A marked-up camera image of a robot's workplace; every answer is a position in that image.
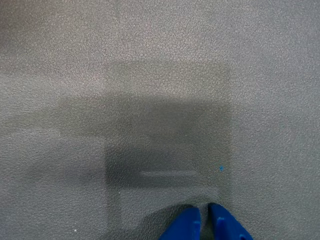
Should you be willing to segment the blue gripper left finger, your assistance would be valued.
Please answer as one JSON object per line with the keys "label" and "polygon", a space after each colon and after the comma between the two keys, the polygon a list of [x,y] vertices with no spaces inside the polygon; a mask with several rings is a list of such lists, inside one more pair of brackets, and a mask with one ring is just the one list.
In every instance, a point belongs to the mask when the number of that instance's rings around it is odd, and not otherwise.
{"label": "blue gripper left finger", "polygon": [[184,209],[159,237],[160,240],[199,240],[201,213],[197,207]]}

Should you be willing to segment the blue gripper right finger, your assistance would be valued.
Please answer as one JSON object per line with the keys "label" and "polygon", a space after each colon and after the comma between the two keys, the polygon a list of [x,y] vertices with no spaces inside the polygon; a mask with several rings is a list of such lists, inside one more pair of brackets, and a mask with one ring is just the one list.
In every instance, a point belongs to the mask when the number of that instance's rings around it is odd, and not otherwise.
{"label": "blue gripper right finger", "polygon": [[253,240],[249,232],[222,205],[210,203],[208,210],[215,240]]}

